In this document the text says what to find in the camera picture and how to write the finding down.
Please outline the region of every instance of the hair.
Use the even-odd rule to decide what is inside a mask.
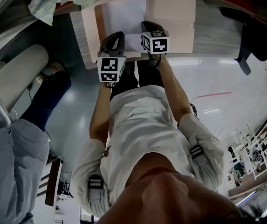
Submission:
[[[263,214],[263,210],[259,206],[250,206],[250,209],[252,211],[252,215],[249,214],[247,211],[245,211],[242,208],[239,208],[241,212],[241,222],[244,224],[267,224],[267,216],[261,217]]]

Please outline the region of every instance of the gray floor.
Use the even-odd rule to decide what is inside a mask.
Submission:
[[[0,50],[0,61],[9,62],[12,58],[33,44],[43,45],[49,54],[49,61],[62,62],[70,74],[72,86],[53,111],[46,130],[51,142],[51,152],[59,155],[64,164],[62,171],[72,172],[77,151],[89,138],[89,122],[98,94],[99,79],[97,70],[86,70],[76,41],[70,15],[54,17],[53,26],[37,21]],[[39,85],[34,83],[33,97]],[[18,116],[30,105],[26,90],[16,105]]]

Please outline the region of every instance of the white paper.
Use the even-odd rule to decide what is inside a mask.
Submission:
[[[141,22],[146,13],[146,0],[116,0],[102,5],[106,34],[125,33],[125,51],[145,52],[141,42]]]

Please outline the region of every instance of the dark pants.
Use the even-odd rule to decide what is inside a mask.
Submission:
[[[150,84],[163,87],[163,82],[158,68],[150,66],[149,60],[138,61],[137,67],[139,76],[138,82],[134,76],[134,62],[127,62],[125,64],[125,68],[119,82],[112,88],[110,100],[118,94],[137,88],[137,84],[139,84],[140,87]]]
[[[25,119],[45,131],[45,125],[53,109],[70,87],[69,75],[63,71],[48,77],[36,92],[31,105],[21,119]]]

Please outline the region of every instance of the white t-shirt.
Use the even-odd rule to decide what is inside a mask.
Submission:
[[[107,147],[93,139],[83,145],[72,174],[72,195],[87,212],[101,217],[123,192],[136,163],[151,152],[164,155],[177,172],[196,177],[215,190],[223,170],[219,140],[192,114],[181,118],[179,128],[164,88],[148,85],[116,95],[110,102]],[[205,153],[201,165],[190,155],[195,145]],[[103,178],[103,189],[88,189],[93,174]]]

